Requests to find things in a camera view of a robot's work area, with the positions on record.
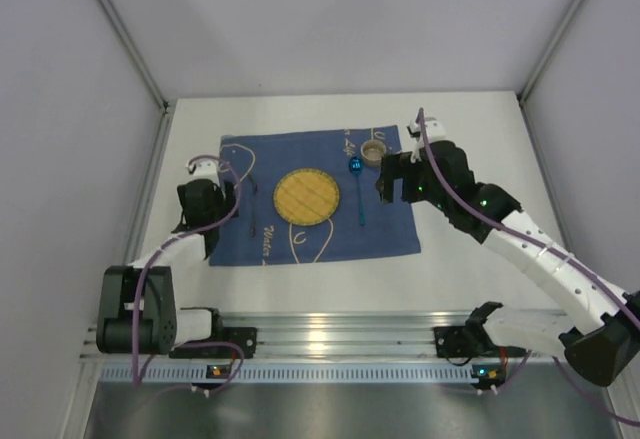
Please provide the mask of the dark metallic fork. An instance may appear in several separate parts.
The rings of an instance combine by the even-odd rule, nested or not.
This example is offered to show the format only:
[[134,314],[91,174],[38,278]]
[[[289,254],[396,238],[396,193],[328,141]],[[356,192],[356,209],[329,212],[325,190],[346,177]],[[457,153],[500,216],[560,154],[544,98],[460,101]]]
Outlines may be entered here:
[[250,215],[250,237],[255,237],[256,235],[256,204],[257,204],[257,194],[258,194],[258,184],[253,176],[253,174],[248,174],[248,179],[251,184],[251,215]]

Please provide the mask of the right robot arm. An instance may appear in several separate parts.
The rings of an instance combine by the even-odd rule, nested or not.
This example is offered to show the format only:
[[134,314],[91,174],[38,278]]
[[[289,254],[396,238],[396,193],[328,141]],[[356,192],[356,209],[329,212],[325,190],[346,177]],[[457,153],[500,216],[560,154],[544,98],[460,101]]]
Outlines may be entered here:
[[389,154],[376,188],[385,203],[402,183],[407,203],[426,201],[458,231],[514,265],[563,313],[500,302],[475,308],[464,326],[474,355],[515,347],[563,357],[583,379],[606,387],[639,352],[639,295],[605,281],[554,242],[501,187],[476,180],[465,152],[437,141],[418,154]]

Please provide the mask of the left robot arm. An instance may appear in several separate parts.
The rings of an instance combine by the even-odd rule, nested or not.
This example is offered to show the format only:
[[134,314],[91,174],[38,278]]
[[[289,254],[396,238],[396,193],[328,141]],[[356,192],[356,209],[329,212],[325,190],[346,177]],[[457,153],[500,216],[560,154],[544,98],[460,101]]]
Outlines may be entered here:
[[183,343],[211,339],[222,328],[217,310],[189,306],[186,295],[193,268],[219,242],[218,225],[237,215],[234,184],[200,178],[178,186],[177,193],[182,215],[165,242],[104,273],[96,329],[102,353],[167,355]]

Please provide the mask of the blue cloth placemat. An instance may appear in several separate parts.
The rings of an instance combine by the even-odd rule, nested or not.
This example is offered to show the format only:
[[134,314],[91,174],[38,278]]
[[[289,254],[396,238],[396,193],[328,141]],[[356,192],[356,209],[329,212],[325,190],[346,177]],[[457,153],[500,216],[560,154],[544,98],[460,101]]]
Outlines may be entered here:
[[[361,145],[369,139],[382,141],[392,152],[400,149],[395,126],[222,138],[220,156],[231,166],[221,175],[226,179],[239,175],[242,193],[239,215],[223,226],[211,265],[305,264],[419,253],[421,246],[411,206],[399,198],[390,204],[382,203],[375,188],[379,173],[367,166],[360,176],[366,224],[359,224],[355,178],[348,163],[351,157],[359,156]],[[340,192],[336,212],[315,226],[286,222],[273,204],[280,179],[301,168],[328,173]],[[255,237],[250,237],[249,231],[249,173],[258,184]]]

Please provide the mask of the round yellow woven plate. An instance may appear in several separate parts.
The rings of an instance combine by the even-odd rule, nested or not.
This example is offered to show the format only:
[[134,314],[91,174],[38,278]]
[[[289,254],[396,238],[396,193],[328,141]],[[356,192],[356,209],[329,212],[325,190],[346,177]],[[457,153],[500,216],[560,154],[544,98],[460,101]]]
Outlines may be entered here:
[[336,181],[314,168],[294,170],[277,183],[273,204],[279,216],[295,226],[315,226],[330,219],[340,202]]

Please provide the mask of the small beige cup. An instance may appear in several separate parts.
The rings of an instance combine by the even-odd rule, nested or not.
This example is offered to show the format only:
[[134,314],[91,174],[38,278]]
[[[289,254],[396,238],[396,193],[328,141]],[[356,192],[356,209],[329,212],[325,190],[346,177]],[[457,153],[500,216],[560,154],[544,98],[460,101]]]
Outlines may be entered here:
[[360,147],[362,161],[370,168],[379,168],[386,154],[387,148],[385,144],[376,139],[369,139]]

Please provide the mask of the blue metallic spoon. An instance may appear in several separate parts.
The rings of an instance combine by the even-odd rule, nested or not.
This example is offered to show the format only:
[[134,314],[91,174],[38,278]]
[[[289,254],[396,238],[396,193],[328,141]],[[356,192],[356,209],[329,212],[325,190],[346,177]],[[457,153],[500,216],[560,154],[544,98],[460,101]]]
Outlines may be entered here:
[[361,190],[361,181],[360,181],[360,176],[362,174],[362,161],[359,157],[353,156],[349,159],[349,171],[355,178],[359,224],[361,226],[364,226],[366,224],[366,218],[365,218],[365,212],[364,212],[364,204],[362,199],[362,190]]

